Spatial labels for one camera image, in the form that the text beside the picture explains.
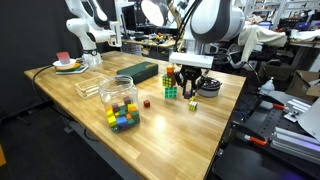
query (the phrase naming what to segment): black floor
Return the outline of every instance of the black floor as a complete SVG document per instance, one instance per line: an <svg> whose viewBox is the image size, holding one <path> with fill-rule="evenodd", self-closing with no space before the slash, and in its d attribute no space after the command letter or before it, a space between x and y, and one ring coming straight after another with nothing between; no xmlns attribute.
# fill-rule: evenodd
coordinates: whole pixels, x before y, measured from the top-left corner
<svg viewBox="0 0 320 180"><path fill-rule="evenodd" d="M1 180L122 179L78 134L67 134L50 108L23 118L31 125L18 119L0 125L7 161L0 168Z"/></svg>

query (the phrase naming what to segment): red cube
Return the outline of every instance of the red cube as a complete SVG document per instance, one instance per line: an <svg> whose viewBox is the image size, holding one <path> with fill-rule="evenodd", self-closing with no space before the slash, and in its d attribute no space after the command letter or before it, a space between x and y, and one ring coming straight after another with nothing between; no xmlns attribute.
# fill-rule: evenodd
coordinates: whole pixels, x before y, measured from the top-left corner
<svg viewBox="0 0 320 180"><path fill-rule="evenodd" d="M146 107L146 108L150 107L150 101L149 101L149 100L143 101L143 105L144 105L144 107Z"/></svg>

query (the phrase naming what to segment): dark green box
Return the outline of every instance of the dark green box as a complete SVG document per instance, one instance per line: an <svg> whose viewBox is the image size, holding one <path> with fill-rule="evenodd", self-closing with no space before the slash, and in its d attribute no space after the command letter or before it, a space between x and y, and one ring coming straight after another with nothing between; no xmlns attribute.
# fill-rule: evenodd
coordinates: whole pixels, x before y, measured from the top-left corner
<svg viewBox="0 0 320 180"><path fill-rule="evenodd" d="M131 76L133 83L138 84L154 75L157 75L158 69L158 64L144 61L142 63L120 69L117 71L117 74Z"/></svg>

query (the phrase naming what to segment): computer screen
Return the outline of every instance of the computer screen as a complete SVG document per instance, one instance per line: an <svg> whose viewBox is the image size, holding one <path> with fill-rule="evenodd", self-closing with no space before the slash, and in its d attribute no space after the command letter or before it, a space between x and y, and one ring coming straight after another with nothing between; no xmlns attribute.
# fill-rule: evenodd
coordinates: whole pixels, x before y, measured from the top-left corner
<svg viewBox="0 0 320 180"><path fill-rule="evenodd" d="M136 20L136 13L134 10L134 5L122 7L122 14L125 22L127 30L136 31L137 30L137 20Z"/></svg>

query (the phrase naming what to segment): lamp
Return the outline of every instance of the lamp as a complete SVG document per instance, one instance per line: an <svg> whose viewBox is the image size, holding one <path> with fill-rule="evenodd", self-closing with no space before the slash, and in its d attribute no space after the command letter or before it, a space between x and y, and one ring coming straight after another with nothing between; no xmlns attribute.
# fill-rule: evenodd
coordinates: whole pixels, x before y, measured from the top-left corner
<svg viewBox="0 0 320 180"><path fill-rule="evenodd" d="M141 9L152 24L156 26L167 24L169 9L165 0L143 0Z"/></svg>

